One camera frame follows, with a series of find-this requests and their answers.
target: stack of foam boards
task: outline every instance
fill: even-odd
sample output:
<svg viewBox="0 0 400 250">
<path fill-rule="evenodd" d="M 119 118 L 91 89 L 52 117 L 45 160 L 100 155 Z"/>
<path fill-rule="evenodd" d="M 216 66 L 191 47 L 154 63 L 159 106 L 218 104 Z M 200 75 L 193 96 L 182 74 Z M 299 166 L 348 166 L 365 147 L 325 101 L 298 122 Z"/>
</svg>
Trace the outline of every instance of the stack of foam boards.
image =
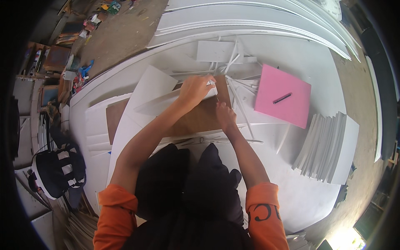
<svg viewBox="0 0 400 250">
<path fill-rule="evenodd" d="M 356 151 L 359 125 L 341 112 L 314 115 L 303 148 L 292 169 L 331 184 L 345 184 Z"/>
<path fill-rule="evenodd" d="M 148 48 L 200 35 L 267 34 L 323 44 L 346 59 L 356 42 L 334 17 L 309 0 L 170 0 Z"/>
</svg>

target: person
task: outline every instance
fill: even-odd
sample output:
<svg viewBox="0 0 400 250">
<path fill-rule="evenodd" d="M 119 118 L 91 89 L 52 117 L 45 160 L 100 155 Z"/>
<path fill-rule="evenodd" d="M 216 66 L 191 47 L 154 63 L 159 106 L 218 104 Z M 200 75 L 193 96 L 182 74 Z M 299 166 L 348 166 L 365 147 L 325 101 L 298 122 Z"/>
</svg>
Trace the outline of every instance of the person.
<svg viewBox="0 0 400 250">
<path fill-rule="evenodd" d="M 278 186 L 270 182 L 226 103 L 216 104 L 216 115 L 240 172 L 229 173 L 214 144 L 193 170 L 188 168 L 189 150 L 173 144 L 150 157 L 166 131 L 215 87 L 207 86 L 209 80 L 216 82 L 210 75 L 187 78 L 178 99 L 122 150 L 110 184 L 99 193 L 94 249 L 288 249 Z M 242 176 L 248 233 L 236 190 Z M 135 214 L 147 222 L 137 227 Z"/>
</svg>

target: cardboard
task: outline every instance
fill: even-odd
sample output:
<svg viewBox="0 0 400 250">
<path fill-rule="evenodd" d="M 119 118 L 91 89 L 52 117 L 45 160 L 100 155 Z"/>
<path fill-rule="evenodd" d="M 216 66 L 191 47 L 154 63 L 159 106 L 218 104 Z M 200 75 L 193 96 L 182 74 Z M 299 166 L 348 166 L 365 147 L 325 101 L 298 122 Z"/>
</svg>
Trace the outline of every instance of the cardboard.
<svg viewBox="0 0 400 250">
<path fill-rule="evenodd" d="M 114 142 L 115 132 L 117 131 L 118 124 L 120 123 L 128 101 L 129 99 L 126 99 L 106 108 L 108 137 L 111 145 Z"/>
<path fill-rule="evenodd" d="M 226 85 L 225 76 L 215 76 L 217 87 L 217 96 L 203 100 L 194 109 L 181 117 L 170 128 L 165 137 L 184 136 L 199 132 L 212 131 L 221 129 L 221 126 L 216 116 L 216 103 L 226 102 L 226 105 L 231 108 L 228 86 Z"/>
</svg>

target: wire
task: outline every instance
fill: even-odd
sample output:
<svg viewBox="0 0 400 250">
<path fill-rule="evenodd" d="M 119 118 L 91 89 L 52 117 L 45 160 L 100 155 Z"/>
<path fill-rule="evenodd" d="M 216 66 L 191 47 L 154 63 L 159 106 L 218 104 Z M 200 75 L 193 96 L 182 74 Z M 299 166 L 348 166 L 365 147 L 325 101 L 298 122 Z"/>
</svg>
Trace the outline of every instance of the wire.
<svg viewBox="0 0 400 250">
<path fill-rule="evenodd" d="M 43 147 L 41 147 L 41 148 L 36 152 L 36 154 L 34 154 L 33 156 L 37 155 L 37 154 L 42 150 L 42 148 L 46 147 L 49 143 L 51 143 L 51 142 L 53 142 L 53 141 L 54 141 L 54 140 L 49 141 L 46 145 L 44 145 Z"/>
</svg>

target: brown wooden board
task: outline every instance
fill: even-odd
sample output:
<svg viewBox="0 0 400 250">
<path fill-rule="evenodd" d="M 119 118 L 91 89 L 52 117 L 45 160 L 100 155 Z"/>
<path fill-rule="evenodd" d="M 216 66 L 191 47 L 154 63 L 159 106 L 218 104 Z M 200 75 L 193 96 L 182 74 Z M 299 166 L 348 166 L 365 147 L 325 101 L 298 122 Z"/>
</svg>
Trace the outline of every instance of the brown wooden board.
<svg viewBox="0 0 400 250">
<path fill-rule="evenodd" d="M 217 96 L 202 101 L 194 109 L 181 117 L 167 132 L 165 137 L 185 136 L 189 134 L 221 129 L 216 116 L 216 103 L 226 102 L 231 108 L 228 86 L 225 76 L 215 76 Z"/>
<path fill-rule="evenodd" d="M 67 64 L 71 49 L 60 46 L 51 46 L 49 55 L 44 61 L 45 70 L 63 71 Z"/>
<path fill-rule="evenodd" d="M 117 132 L 118 124 L 120 123 L 122 114 L 128 104 L 129 99 L 122 100 L 112 106 L 106 108 L 106 119 L 108 128 L 108 138 L 110 145 L 114 142 L 115 133 Z"/>
</svg>

